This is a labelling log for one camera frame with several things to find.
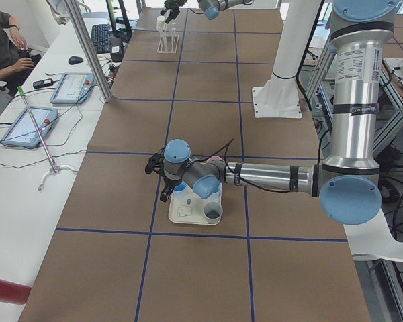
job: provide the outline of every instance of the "white test tube rack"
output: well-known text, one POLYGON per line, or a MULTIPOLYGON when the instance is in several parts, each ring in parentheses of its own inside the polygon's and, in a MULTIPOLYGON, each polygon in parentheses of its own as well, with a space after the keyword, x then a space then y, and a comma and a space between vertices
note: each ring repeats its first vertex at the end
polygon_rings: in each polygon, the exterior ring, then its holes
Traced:
POLYGON ((179 36, 176 34, 176 23, 171 23, 171 28, 165 22, 162 15, 156 19, 156 30, 160 33, 160 42, 157 48, 159 54, 176 54, 179 36))

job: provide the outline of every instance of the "blue tape line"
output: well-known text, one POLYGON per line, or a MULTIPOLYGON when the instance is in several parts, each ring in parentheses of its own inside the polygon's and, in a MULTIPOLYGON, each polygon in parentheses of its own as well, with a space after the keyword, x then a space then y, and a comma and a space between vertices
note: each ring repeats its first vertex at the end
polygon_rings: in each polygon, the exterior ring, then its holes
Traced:
POLYGON ((190 103, 239 103, 238 101, 204 101, 201 99, 125 99, 122 97, 115 97, 119 101, 146 101, 146 102, 190 102, 190 103))
POLYGON ((82 229, 82 228, 65 228, 57 227, 58 231, 72 231, 78 233, 110 233, 118 235, 149 235, 149 232, 145 231, 126 231, 126 230, 104 230, 104 229, 82 229))
MULTIPOLYGON (((244 133, 243 133, 243 117, 242 117, 242 103, 240 94, 240 74, 239 74, 239 57, 236 33, 236 14, 233 10, 233 23, 234 23, 234 45, 236 46, 236 72, 237 72, 237 92, 239 100, 239 119, 240 119, 240 144, 242 146, 242 161, 244 162, 244 133)), ((249 229, 249 209, 248 209, 248 195, 247 188, 244 187, 244 212, 247 225, 247 252, 248 252, 248 277, 249 277, 249 297, 251 306, 251 322, 255 322, 255 305, 254 305, 254 288, 253 288, 253 265, 251 258, 251 232, 249 229)))
POLYGON ((151 240, 152 240, 152 234, 151 233, 152 233, 152 229, 154 227, 155 213, 156 213, 156 206, 157 206, 158 199, 159 199, 160 185, 161 185, 161 177, 159 177, 158 183, 156 185, 154 208, 152 210, 152 218, 151 218, 150 229, 149 229, 149 234, 148 234, 148 236, 149 236, 148 237, 148 244, 146 245, 145 260, 144 260, 144 263, 143 263, 142 278, 140 279, 139 296, 138 296, 138 300, 137 300, 136 314, 134 316, 134 322, 137 322, 137 320, 139 318, 139 313, 140 313, 140 304, 142 302, 143 286, 144 286, 144 281, 145 281, 145 277, 146 277, 146 269, 148 267, 150 243, 151 243, 151 240))
MULTIPOLYGON (((183 28, 181 52, 179 54, 179 62, 178 62, 178 65, 177 65, 175 88, 173 89, 173 100, 172 100, 171 107, 170 107, 169 122, 167 124, 165 144, 167 143, 167 138, 169 137, 170 124, 171 124, 171 119, 172 119, 172 115, 173 115, 173 103, 174 103, 174 99, 175 99, 175 95, 176 95, 177 80, 179 78, 179 67, 181 66, 180 61, 181 61, 181 57, 182 57, 183 41, 185 39, 185 30, 187 29, 188 13, 189 13, 189 11, 187 11, 187 15, 185 16, 185 25, 184 25, 184 28, 183 28)), ((157 190, 156 190, 155 203, 154 203, 154 209, 153 209, 153 212, 152 212, 152 219, 151 219, 150 230, 149 230, 148 245, 146 247, 146 256, 145 256, 145 262, 144 262, 144 267, 143 267, 142 280, 140 282, 139 297, 138 297, 138 303, 137 303, 137 308, 136 308, 136 314, 135 314, 135 317, 134 317, 134 322, 137 322, 138 318, 139 318, 140 303, 142 301, 144 280, 145 280, 145 276, 146 276, 146 269, 148 267, 150 243, 151 243, 151 240, 152 240, 152 231, 154 229, 155 213, 156 213, 156 206, 157 206, 158 198, 159 198, 160 184, 161 184, 161 177, 159 177, 159 183, 158 183, 158 187, 157 187, 157 190)))
MULTIPOLYGON (((123 59, 126 62, 174 62, 179 63, 178 60, 147 60, 147 59, 123 59)), ((207 62, 203 60, 182 60, 186 64, 236 64, 236 62, 207 62)), ((273 66, 272 62, 239 62, 239 64, 245 65, 271 65, 273 66)))
POLYGON ((166 236, 166 237, 196 237, 196 238, 218 238, 218 239, 252 239, 252 240, 275 240, 285 242, 324 242, 324 243, 347 243, 347 239, 335 238, 298 238, 298 237, 263 237, 263 236, 239 236, 239 235, 208 235, 202 233, 164 233, 149 231, 126 231, 108 229, 83 229, 57 227, 57 231, 69 231, 77 233, 110 233, 117 235, 145 235, 145 236, 166 236))
MULTIPOLYGON (((158 32, 157 30, 153 29, 135 29, 134 32, 158 32)), ((188 34, 261 34, 261 35, 275 35, 275 34, 282 34, 281 32, 202 32, 202 31, 189 31, 189 30, 176 30, 176 32, 186 32, 188 34)))
POLYGON ((89 150, 86 153, 90 154, 127 154, 131 156, 152 156, 153 153, 149 152, 121 152, 121 151, 95 151, 95 150, 89 150))
POLYGON ((397 42, 397 45, 399 45, 399 47, 403 50, 403 46, 401 45, 401 43, 398 42, 397 38, 395 36, 392 36, 392 37, 397 42))
MULTIPOLYGON (((154 152, 127 152, 127 151, 96 151, 96 150, 87 150, 86 153, 90 154, 123 154, 123 155, 131 155, 131 156, 152 156, 154 152)), ((205 158, 210 156, 207 154, 194 154, 194 156, 205 158)), ((228 158, 238 158, 241 159, 242 156, 227 156, 228 158)), ((303 161, 315 161, 317 158, 294 158, 294 157, 279 157, 279 156, 245 156, 248 159, 266 159, 266 160, 303 160, 303 161)))
POLYGON ((253 237, 253 240, 276 240, 286 242, 323 242, 323 243, 347 243, 347 239, 330 239, 330 238, 298 238, 298 237, 253 237))

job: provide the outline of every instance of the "keyboard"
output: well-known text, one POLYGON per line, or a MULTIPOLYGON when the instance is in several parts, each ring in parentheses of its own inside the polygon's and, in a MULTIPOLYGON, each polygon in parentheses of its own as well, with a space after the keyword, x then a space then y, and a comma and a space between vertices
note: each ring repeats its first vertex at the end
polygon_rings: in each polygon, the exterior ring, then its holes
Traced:
POLYGON ((91 28, 91 41, 97 54, 109 52, 109 25, 94 25, 91 28))

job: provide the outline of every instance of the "white cup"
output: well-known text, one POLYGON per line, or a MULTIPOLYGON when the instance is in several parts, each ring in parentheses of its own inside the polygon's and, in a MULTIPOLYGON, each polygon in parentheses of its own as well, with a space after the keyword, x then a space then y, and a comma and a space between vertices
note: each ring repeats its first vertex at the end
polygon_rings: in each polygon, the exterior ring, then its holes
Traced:
POLYGON ((206 203, 203 209, 204 219, 215 225, 220 222, 222 216, 222 206, 220 203, 212 201, 211 203, 206 203))

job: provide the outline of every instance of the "red cylinder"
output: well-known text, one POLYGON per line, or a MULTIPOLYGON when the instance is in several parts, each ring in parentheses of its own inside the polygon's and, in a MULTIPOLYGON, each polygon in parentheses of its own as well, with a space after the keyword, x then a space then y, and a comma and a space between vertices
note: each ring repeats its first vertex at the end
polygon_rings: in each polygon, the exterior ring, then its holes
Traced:
POLYGON ((31 287, 0 280, 0 302, 25 304, 31 287))

